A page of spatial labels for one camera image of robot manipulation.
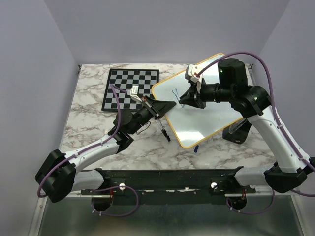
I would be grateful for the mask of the yellow framed whiteboard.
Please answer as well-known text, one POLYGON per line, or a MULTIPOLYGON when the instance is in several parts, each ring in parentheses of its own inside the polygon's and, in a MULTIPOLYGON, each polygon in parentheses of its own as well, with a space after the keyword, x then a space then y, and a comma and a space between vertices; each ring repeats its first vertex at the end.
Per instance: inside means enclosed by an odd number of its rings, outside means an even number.
POLYGON ((156 83, 151 91, 156 100, 176 102, 165 118, 181 147, 192 148, 242 119, 242 116, 228 102, 208 102, 204 109, 179 104, 180 96, 190 88, 185 72, 182 70, 156 83))

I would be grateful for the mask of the blue marker cap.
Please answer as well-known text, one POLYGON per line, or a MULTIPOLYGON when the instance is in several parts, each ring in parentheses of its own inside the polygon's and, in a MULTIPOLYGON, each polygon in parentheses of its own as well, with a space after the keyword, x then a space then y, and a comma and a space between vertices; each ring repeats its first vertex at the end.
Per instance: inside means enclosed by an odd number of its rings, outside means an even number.
POLYGON ((199 149, 199 145, 196 145, 195 148, 194 148, 194 152, 197 153, 198 149, 199 149))

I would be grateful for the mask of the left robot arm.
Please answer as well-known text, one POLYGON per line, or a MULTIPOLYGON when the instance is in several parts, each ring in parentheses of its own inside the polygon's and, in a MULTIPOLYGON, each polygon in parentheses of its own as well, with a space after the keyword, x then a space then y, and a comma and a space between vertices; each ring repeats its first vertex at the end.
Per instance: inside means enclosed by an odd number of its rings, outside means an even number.
POLYGON ((73 191, 91 189, 98 194, 106 193, 109 182, 104 175, 98 170, 86 171, 85 168, 127 149, 133 142, 133 134, 151 119, 159 120, 176 106, 174 101, 159 101, 147 96, 141 101, 141 107, 135 113, 119 109, 113 128, 101 139, 73 151, 56 149, 50 152, 35 175, 38 196, 47 196, 55 203, 73 191))

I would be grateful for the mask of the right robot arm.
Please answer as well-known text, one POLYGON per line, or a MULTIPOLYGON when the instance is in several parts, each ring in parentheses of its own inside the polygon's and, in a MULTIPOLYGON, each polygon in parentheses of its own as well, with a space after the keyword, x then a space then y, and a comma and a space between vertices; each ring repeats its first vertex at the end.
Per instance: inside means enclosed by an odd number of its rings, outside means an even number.
POLYGON ((207 84, 204 69, 190 64, 185 79, 190 88, 179 103, 205 109, 207 102, 229 102, 262 136, 276 162, 257 170, 241 168, 226 181, 227 189, 239 192, 247 185, 269 185, 279 193, 295 191, 315 170, 315 160, 295 141, 276 110, 271 94, 248 84, 245 64, 235 58, 217 59, 219 82, 207 84))

